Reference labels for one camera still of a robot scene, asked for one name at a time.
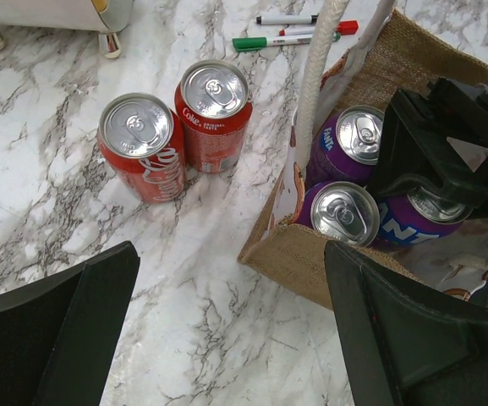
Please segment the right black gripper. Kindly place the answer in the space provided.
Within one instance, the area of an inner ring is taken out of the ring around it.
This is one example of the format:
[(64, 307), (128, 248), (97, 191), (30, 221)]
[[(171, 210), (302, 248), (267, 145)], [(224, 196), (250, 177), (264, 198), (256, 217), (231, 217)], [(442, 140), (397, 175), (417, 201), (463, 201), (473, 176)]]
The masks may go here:
[(367, 185), (385, 198), (425, 189), (488, 217), (488, 154), (473, 172), (450, 139), (488, 149), (488, 85), (439, 78), (428, 99), (405, 89), (392, 96), (384, 114), (380, 152)]

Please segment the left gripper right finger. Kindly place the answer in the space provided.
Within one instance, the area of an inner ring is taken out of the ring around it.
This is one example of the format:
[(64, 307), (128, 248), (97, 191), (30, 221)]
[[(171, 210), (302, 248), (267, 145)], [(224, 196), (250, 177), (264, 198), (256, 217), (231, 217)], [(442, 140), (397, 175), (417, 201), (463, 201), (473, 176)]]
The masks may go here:
[(488, 308), (325, 248), (327, 282), (357, 405), (488, 405)]

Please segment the purple soda can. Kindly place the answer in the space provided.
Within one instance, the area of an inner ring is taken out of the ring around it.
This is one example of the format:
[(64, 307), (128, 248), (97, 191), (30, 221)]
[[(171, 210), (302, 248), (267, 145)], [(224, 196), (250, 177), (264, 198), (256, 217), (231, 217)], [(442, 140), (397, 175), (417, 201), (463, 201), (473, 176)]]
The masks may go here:
[(372, 243), (379, 250), (397, 250), (446, 237), (459, 229), (472, 209), (444, 200), (423, 188), (376, 201), (380, 227)]
[(305, 193), (296, 223), (328, 238), (368, 246), (376, 239), (380, 213), (376, 201), (363, 187), (330, 181), (316, 184)]
[(315, 137), (305, 187), (326, 181), (364, 186), (378, 161), (384, 113), (357, 105), (331, 115)]

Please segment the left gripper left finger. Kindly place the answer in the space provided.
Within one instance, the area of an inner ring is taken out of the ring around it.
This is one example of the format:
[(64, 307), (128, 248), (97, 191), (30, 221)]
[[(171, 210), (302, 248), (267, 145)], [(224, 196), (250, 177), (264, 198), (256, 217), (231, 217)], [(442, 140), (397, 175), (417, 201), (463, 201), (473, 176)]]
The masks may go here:
[(0, 405), (97, 405), (140, 258), (123, 242), (0, 294)]

